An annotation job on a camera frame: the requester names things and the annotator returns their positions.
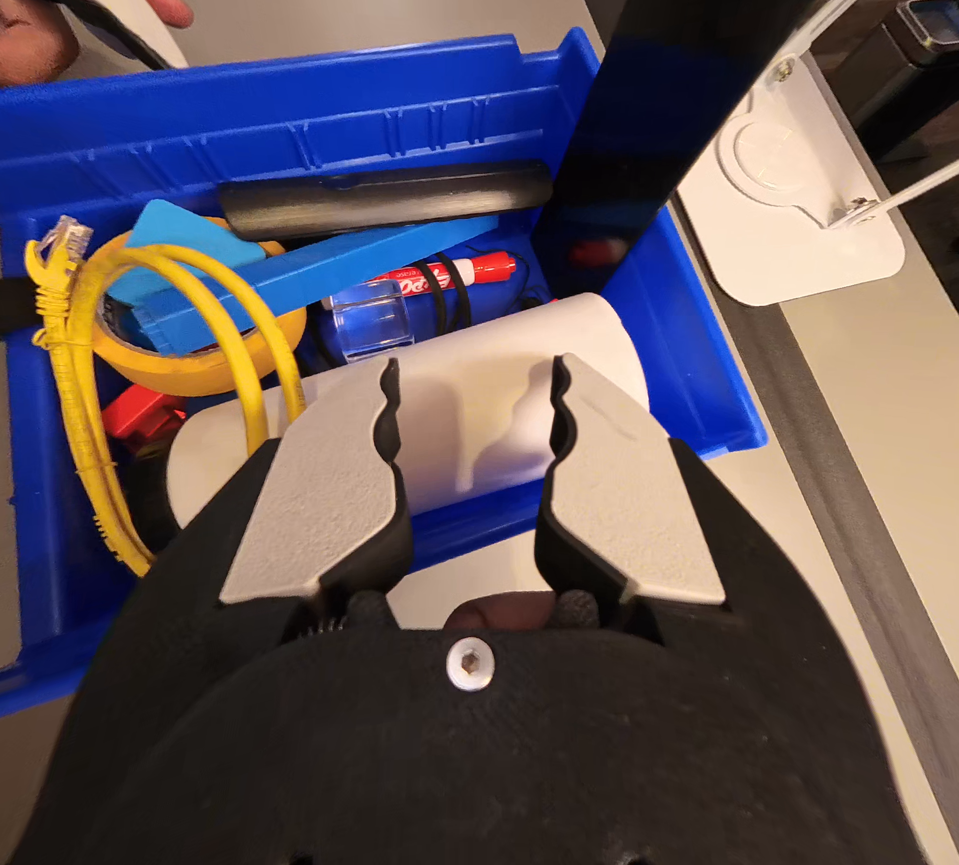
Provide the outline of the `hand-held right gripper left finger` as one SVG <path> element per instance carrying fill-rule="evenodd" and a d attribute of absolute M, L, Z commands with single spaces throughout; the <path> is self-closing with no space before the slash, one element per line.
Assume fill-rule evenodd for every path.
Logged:
<path fill-rule="evenodd" d="M 283 434 L 225 576 L 221 601 L 329 605 L 388 593 L 414 559 L 397 458 L 400 364 L 368 358 L 321 384 Z"/>

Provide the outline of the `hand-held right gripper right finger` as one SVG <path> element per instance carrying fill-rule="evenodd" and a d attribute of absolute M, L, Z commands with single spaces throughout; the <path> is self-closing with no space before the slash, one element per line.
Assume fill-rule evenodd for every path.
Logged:
<path fill-rule="evenodd" d="M 558 594 L 720 605 L 716 571 L 665 429 L 576 355 L 553 362 L 553 424 L 534 558 Z"/>

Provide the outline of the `blue plastic bin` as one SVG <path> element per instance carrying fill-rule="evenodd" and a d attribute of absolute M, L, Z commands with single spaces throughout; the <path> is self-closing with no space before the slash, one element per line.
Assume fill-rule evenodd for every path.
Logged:
<path fill-rule="evenodd" d="M 558 169 L 598 60 L 581 29 L 522 54 L 509 35 L 143 72 L 2 93 L 2 264 L 60 215 L 125 232 L 154 198 L 213 210 L 229 180 L 390 163 L 539 158 Z M 680 232 L 662 211 L 602 295 L 652 411 L 704 459 L 768 444 Z M 21 648 L 2 716 L 72 694 L 133 578 L 93 523 L 33 327 L 6 340 Z"/>

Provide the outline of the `person's left hand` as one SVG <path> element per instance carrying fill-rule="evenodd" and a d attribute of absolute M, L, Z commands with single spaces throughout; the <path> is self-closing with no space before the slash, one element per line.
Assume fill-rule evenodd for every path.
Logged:
<path fill-rule="evenodd" d="M 184 0 L 145 0 L 164 25 L 186 29 L 195 14 Z M 4 88 L 60 78 L 80 54 L 77 37 L 60 9 L 47 0 L 1 0 L 1 85 Z"/>

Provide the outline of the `yellow tape roll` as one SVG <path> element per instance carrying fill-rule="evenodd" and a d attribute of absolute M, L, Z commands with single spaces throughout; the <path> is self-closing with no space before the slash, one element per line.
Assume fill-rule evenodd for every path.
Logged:
<path fill-rule="evenodd" d="M 114 249 L 126 245 L 132 231 L 114 236 L 98 249 L 90 261 L 99 262 Z M 231 369 L 220 348 L 206 347 L 186 356 L 164 356 L 133 344 L 126 332 L 119 331 L 118 307 L 106 305 L 106 295 L 98 305 L 92 331 L 92 348 L 96 355 L 134 384 L 154 392 L 198 398 L 235 390 Z M 307 310 L 301 307 L 276 317 L 291 350 L 306 331 Z M 255 329 L 244 334 L 246 349 L 259 379 L 274 372 L 276 366 L 263 336 Z"/>

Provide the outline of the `clear plastic piece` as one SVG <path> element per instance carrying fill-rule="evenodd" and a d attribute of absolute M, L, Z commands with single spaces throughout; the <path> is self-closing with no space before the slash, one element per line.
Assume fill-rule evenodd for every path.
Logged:
<path fill-rule="evenodd" d="M 325 298 L 322 305 L 332 317 L 337 344 L 348 364 L 415 343 L 409 310 L 396 280 L 351 286 Z"/>

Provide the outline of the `red plastic clamp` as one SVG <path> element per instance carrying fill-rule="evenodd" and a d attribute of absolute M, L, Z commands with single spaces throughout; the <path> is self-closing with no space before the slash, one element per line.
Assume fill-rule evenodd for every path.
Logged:
<path fill-rule="evenodd" d="M 187 417 L 184 397 L 131 384 L 101 412 L 106 435 L 129 451 L 170 442 Z"/>

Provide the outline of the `white roll with black caps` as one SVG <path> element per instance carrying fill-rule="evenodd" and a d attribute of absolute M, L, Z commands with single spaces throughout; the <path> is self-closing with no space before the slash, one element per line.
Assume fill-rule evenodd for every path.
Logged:
<path fill-rule="evenodd" d="M 641 360 L 614 308 L 585 293 L 394 350 L 398 426 L 411 514 L 543 478 L 553 360 L 573 354 L 650 410 Z M 142 541 L 166 546 L 246 460 L 239 401 L 188 417 L 122 472 Z"/>

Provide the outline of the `red dry erase marker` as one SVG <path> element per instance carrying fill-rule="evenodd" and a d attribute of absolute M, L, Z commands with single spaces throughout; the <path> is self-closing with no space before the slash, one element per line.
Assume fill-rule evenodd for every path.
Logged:
<path fill-rule="evenodd" d="M 454 273 L 459 276 L 460 284 L 468 288 L 474 284 L 504 283 L 511 279 L 517 267 L 516 259 L 506 251 L 494 251 L 469 259 L 451 259 L 451 262 L 452 266 L 449 266 L 437 258 L 425 266 L 441 291 L 457 288 Z M 371 281 L 397 283 L 404 297 L 428 294 L 433 289 L 423 269 L 414 264 L 391 270 Z"/>

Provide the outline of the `black board with wooden edge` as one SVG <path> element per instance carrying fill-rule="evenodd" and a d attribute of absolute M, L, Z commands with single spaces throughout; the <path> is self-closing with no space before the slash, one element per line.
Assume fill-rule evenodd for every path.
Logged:
<path fill-rule="evenodd" d="M 584 0 L 603 56 L 532 245 L 558 297 L 599 292 L 815 0 Z"/>

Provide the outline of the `black box device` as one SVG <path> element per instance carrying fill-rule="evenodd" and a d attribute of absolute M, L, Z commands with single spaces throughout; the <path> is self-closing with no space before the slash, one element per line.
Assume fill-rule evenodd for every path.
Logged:
<path fill-rule="evenodd" d="M 919 132 L 958 101 L 958 0 L 904 0 L 881 23 L 881 83 L 857 113 L 876 163 L 923 155 Z"/>

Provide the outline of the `blue plastic bracket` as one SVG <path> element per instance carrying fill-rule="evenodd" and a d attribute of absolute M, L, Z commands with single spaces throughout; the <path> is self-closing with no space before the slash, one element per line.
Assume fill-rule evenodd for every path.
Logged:
<path fill-rule="evenodd" d="M 336 235 L 274 257 L 226 226 L 163 200 L 141 212 L 127 247 L 174 245 L 209 255 L 248 283 L 277 316 L 317 303 L 351 286 L 425 259 L 493 231 L 497 215 L 372 228 Z M 214 335 L 183 293 L 145 267 L 118 279 L 107 295 L 131 309 L 140 333 L 160 355 L 187 355 L 213 344 Z"/>

